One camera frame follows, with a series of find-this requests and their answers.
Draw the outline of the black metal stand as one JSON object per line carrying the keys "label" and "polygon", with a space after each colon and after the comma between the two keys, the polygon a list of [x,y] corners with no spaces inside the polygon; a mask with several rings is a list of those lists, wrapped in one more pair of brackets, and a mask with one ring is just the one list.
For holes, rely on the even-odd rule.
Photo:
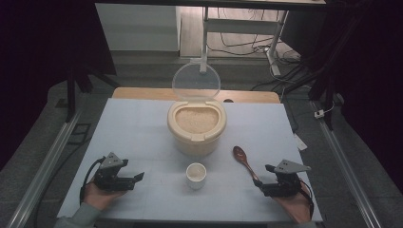
{"label": "black metal stand", "polygon": [[284,93],[288,94],[299,87],[314,82],[308,92],[308,97],[310,101],[318,101],[322,95],[325,95],[323,120],[330,130],[334,129],[332,125],[332,110],[334,108],[335,75],[331,72],[332,67],[332,64],[324,64],[320,69],[312,72],[309,76],[284,89]]}
{"label": "black metal stand", "polygon": [[80,64],[70,67],[67,71],[67,123],[70,123],[73,116],[76,114],[75,87],[78,86],[84,93],[90,93],[93,89],[93,84],[89,79],[90,75],[95,76],[113,88],[121,86],[118,82],[112,80],[106,74],[88,64]]}

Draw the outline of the person's right hand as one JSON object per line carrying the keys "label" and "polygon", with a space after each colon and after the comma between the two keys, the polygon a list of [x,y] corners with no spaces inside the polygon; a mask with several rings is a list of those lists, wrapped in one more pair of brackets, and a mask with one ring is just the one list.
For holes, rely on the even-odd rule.
{"label": "person's right hand", "polygon": [[309,195],[309,190],[305,185],[302,186],[301,190],[303,193],[298,192],[289,198],[274,198],[274,201],[282,207],[296,224],[303,224],[312,220],[310,202],[305,197],[305,195]]}

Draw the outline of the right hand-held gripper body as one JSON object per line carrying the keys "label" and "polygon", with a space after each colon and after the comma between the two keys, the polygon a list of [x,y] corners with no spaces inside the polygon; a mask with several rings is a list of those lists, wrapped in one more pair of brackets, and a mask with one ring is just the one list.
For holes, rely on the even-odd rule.
{"label": "right hand-held gripper body", "polygon": [[277,166],[266,164],[267,171],[274,173],[277,183],[265,184],[270,189],[269,197],[292,197],[301,190],[299,172],[310,171],[311,167],[293,161],[282,160]]}

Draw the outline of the white rice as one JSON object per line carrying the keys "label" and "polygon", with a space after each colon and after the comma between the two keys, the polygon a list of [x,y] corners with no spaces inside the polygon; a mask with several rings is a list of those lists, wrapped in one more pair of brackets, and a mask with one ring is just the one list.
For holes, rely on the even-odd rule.
{"label": "white rice", "polygon": [[212,130],[219,121],[219,114],[213,108],[186,107],[175,116],[178,126],[189,133],[201,134]]}

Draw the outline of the white desk frame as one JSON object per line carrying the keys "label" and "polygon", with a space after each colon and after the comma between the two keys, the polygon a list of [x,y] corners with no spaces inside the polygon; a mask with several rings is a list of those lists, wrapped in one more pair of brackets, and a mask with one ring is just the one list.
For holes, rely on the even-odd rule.
{"label": "white desk frame", "polygon": [[202,16],[202,45],[201,45],[201,63],[200,72],[204,73],[207,70],[207,37],[209,32],[214,33],[231,33],[231,34],[255,34],[269,35],[272,38],[272,43],[269,47],[265,47],[264,53],[269,62],[271,73],[277,77],[280,75],[275,52],[281,35],[288,11],[280,10],[278,19],[275,21],[257,20],[240,20],[240,19],[225,19],[213,18],[209,16],[209,8],[203,8]]}

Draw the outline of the person's left hand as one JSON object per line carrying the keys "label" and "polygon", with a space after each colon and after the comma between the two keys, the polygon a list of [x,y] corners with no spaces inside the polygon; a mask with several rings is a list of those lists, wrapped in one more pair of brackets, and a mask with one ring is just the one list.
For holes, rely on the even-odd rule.
{"label": "person's left hand", "polygon": [[103,211],[105,210],[115,199],[123,196],[125,191],[108,192],[99,189],[95,183],[90,182],[86,185],[84,194],[84,203],[91,205],[92,207]]}

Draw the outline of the white table mat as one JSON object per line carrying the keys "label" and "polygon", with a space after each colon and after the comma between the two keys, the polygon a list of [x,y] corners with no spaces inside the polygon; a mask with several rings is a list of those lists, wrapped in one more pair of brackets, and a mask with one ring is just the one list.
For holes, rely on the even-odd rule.
{"label": "white table mat", "polygon": [[204,187],[186,184],[194,158],[181,153],[167,127],[169,101],[110,99],[67,192],[59,214],[72,216],[88,168],[110,152],[128,160],[122,177],[144,173],[134,190],[116,199],[105,219],[172,222],[268,223],[288,215],[254,185],[246,167],[235,160],[237,145],[265,183],[275,181],[266,164],[300,162],[301,156],[281,104],[231,103],[224,106],[227,125],[217,149],[201,158],[207,169]]}

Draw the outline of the white paper tag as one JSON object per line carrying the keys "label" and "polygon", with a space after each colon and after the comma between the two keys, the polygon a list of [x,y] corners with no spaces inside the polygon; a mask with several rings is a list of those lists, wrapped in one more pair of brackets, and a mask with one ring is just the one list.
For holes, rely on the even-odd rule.
{"label": "white paper tag", "polygon": [[294,134],[294,138],[297,143],[297,149],[299,151],[306,150],[308,148],[307,144],[298,136],[298,134]]}

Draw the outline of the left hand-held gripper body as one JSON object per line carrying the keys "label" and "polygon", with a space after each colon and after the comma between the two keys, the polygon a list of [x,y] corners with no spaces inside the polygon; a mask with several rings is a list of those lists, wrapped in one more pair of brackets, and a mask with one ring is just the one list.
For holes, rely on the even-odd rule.
{"label": "left hand-held gripper body", "polygon": [[119,178],[118,173],[128,164],[128,160],[121,160],[110,152],[101,162],[94,176],[96,186],[105,191],[124,191],[126,186],[134,183],[133,178]]}

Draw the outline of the brown wooden spoon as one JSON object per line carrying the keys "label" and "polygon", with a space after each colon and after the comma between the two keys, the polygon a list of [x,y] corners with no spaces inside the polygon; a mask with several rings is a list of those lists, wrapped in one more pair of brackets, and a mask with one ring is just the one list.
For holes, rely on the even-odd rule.
{"label": "brown wooden spoon", "polygon": [[233,156],[237,162],[243,164],[246,167],[253,180],[257,181],[259,179],[253,169],[250,167],[245,152],[237,145],[233,148]]}

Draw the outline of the small white cup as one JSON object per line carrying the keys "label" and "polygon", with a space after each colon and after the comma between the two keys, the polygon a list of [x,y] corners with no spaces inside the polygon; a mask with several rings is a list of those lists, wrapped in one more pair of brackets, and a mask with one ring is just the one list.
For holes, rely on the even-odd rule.
{"label": "small white cup", "polygon": [[193,190],[199,190],[204,187],[206,180],[206,168],[199,162],[193,162],[186,168],[186,181],[187,185]]}

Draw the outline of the cream rice container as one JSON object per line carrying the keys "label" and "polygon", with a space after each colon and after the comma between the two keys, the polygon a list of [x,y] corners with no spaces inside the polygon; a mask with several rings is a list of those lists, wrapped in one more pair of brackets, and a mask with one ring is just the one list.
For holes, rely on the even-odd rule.
{"label": "cream rice container", "polygon": [[[210,131],[194,134],[182,130],[175,119],[177,112],[186,107],[207,107],[215,109],[219,114],[217,125]],[[167,126],[175,138],[178,149],[191,156],[206,156],[218,146],[219,138],[227,123],[227,116],[223,105],[217,101],[176,102],[170,106],[167,114]]]}

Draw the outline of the aluminium rail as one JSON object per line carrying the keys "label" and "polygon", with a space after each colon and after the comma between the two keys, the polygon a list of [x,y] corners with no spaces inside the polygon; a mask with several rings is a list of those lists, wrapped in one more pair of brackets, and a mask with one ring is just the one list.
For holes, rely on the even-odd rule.
{"label": "aluminium rail", "polygon": [[355,171],[350,165],[335,132],[327,126],[323,118],[319,118],[318,122],[367,227],[382,228],[382,224],[355,175]]}
{"label": "aluminium rail", "polygon": [[31,177],[29,185],[25,188],[24,196],[19,201],[13,215],[6,228],[24,228],[34,208],[41,201],[41,196],[45,192],[50,176],[55,168],[62,152],[67,144],[75,125],[77,124],[83,110],[78,108],[73,114],[68,116],[63,122],[58,134],[54,137],[52,145],[47,150],[41,165],[34,176]]}

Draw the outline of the clear round container lid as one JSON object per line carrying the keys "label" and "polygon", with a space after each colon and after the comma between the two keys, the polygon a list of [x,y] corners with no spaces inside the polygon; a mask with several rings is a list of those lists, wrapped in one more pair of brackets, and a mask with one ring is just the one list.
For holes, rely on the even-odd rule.
{"label": "clear round container lid", "polygon": [[214,100],[221,91],[221,78],[209,65],[189,63],[174,75],[172,89],[182,100]]}

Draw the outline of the wooden table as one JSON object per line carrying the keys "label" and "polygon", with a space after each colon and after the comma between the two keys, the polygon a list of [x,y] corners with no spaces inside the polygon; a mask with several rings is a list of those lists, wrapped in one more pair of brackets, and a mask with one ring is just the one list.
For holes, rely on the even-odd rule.
{"label": "wooden table", "polygon": [[[118,87],[114,90],[112,97],[115,99],[140,99],[140,100],[162,100],[178,101],[179,97],[171,88],[151,87]],[[231,100],[234,103],[258,103],[258,104],[279,104],[279,96],[270,91],[242,91],[222,90],[216,100],[223,102]]]}

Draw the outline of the white cabinet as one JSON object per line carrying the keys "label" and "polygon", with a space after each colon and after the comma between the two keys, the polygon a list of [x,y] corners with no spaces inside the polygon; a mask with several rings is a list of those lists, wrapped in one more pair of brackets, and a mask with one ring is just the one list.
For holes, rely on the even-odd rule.
{"label": "white cabinet", "polygon": [[96,9],[111,50],[180,50],[179,7],[97,3]]}

